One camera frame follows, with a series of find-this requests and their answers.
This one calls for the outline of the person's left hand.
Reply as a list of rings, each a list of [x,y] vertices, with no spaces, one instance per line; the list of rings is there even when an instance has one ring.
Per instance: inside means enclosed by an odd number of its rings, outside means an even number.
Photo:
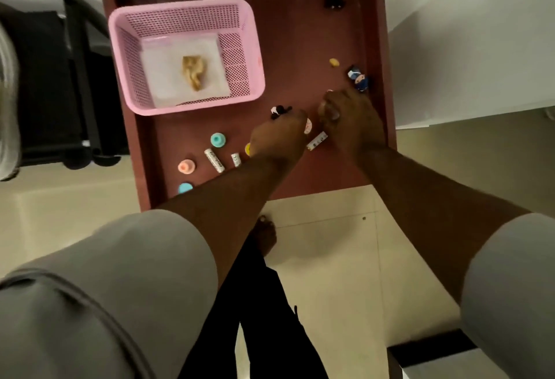
[[[250,157],[267,157],[295,165],[306,150],[308,142],[284,140],[278,137],[277,131],[278,119],[269,120],[257,126],[250,138]]]

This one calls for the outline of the person's right hand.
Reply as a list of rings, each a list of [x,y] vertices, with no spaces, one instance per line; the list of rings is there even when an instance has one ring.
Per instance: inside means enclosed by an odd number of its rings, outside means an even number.
[[[351,157],[383,148],[386,137],[383,123],[369,97],[355,89],[349,90],[349,122],[320,123],[337,147]]]

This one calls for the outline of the person's right forearm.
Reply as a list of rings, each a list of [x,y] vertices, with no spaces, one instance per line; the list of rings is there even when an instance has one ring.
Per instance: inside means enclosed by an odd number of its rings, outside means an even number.
[[[399,228],[460,303],[471,261],[506,223],[529,209],[477,191],[375,143],[352,152]]]

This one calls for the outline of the person's left forearm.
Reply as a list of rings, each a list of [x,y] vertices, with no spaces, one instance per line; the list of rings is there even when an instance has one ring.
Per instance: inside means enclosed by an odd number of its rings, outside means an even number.
[[[218,288],[267,200],[305,149],[302,144],[253,152],[238,168],[158,206],[188,220],[203,236],[217,267]]]

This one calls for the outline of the white printed tube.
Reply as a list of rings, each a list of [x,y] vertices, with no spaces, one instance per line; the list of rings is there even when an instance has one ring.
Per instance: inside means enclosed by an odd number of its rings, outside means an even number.
[[[328,135],[326,132],[322,131],[307,144],[306,148],[308,151],[314,151],[315,148],[322,144],[327,138]]]

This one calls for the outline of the blue toy figure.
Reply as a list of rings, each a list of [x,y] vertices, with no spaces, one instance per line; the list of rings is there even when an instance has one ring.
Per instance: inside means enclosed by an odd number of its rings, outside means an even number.
[[[353,87],[360,93],[364,93],[368,90],[370,85],[369,78],[357,67],[356,65],[351,65],[346,72],[348,79],[351,81]]]

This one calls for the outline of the red-brown wooden tray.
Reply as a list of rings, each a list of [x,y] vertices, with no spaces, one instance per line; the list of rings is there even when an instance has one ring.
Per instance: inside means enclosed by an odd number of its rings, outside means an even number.
[[[118,8],[198,0],[103,0],[108,20]],[[257,100],[157,116],[141,116],[126,104],[120,84],[124,123],[140,208],[145,211],[177,194],[183,182],[199,186],[218,175],[204,154],[211,147],[225,166],[234,168],[232,153],[248,157],[244,147],[251,130],[270,119],[271,108],[301,108],[312,122],[309,140],[322,128],[317,108],[328,89],[352,85],[346,72],[356,65],[370,80],[370,98],[385,129],[386,143],[396,148],[392,82],[385,0],[344,0],[341,10],[328,10],[324,0],[245,0],[253,9],[265,74]],[[340,62],[331,67],[329,59]],[[226,145],[212,147],[220,132]],[[177,165],[195,161],[185,175]]]

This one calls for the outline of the long white tube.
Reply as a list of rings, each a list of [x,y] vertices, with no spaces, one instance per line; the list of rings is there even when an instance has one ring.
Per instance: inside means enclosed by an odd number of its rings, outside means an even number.
[[[218,173],[223,173],[225,171],[225,166],[211,148],[205,149],[204,154]]]

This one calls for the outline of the tan toy figure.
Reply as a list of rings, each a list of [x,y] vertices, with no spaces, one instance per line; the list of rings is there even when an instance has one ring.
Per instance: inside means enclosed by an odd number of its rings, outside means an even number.
[[[203,56],[190,55],[182,58],[182,73],[193,91],[203,89],[203,78],[206,72],[206,62]]]

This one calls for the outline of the person's foot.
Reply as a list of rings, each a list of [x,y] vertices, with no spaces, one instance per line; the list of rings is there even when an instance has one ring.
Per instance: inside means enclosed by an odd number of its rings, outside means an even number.
[[[260,254],[265,258],[277,243],[276,227],[272,220],[265,215],[260,215],[249,239],[254,243]]]

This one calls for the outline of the white paper sheet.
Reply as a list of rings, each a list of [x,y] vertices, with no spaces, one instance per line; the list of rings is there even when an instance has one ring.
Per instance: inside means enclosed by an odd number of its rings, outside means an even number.
[[[231,89],[226,79],[219,36],[216,33],[177,34],[149,39],[140,54],[143,71],[155,108],[226,98]],[[204,65],[195,89],[183,59]]]

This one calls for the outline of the pink plastic basket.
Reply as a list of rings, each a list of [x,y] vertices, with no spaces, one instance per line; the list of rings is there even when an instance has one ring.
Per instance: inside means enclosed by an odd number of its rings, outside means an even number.
[[[245,0],[198,0],[133,5],[116,9],[108,20],[113,58],[127,106],[137,115],[157,116],[257,100],[265,74],[253,9]],[[226,98],[155,108],[143,71],[141,52],[149,39],[177,34],[216,33],[226,79]]]

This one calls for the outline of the black trousers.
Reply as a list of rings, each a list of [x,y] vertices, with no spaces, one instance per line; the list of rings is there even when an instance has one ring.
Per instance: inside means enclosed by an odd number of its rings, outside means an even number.
[[[250,379],[329,379],[280,278],[249,237],[177,379],[238,379],[242,328]]]

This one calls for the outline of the black chair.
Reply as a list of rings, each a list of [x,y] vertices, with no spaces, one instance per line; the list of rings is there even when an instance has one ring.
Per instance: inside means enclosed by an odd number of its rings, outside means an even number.
[[[85,0],[63,5],[0,2],[0,182],[26,166],[111,167],[129,155],[107,19]]]

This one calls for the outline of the grey shirt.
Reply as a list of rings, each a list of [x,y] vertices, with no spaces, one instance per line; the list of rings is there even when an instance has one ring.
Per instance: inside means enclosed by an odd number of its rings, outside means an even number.
[[[0,280],[8,379],[177,379],[217,293],[200,232],[164,210],[130,214]],[[498,229],[465,277],[465,333],[513,379],[555,379],[555,219]]]

